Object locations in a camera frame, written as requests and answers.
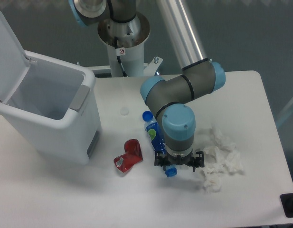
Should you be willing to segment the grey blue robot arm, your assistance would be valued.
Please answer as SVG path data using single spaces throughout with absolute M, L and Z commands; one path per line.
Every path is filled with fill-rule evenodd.
M 150 34 L 147 18 L 134 0 L 71 0 L 76 21 L 97 24 L 107 47 L 113 77 L 143 76 L 144 42 Z M 158 122 L 165 139 L 165 153 L 156 153 L 154 164 L 204 166 L 203 152 L 192 148 L 196 121 L 187 103 L 220 89 L 226 74 L 206 56 L 189 8 L 184 0 L 159 0 L 161 12 L 182 74 L 171 80 L 152 74 L 140 88 L 141 96 Z

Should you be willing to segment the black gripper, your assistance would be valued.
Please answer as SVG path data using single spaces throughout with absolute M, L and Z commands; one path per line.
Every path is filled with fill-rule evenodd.
M 166 170 L 166 167 L 169 165 L 187 165 L 193 168 L 193 172 L 197 168 L 204 168 L 204 152 L 195 151 L 190 152 L 188 155 L 181 157 L 177 155 L 176 157 L 171 154 L 165 154 L 161 152 L 155 152 L 154 166 L 161 166 L 163 170 Z

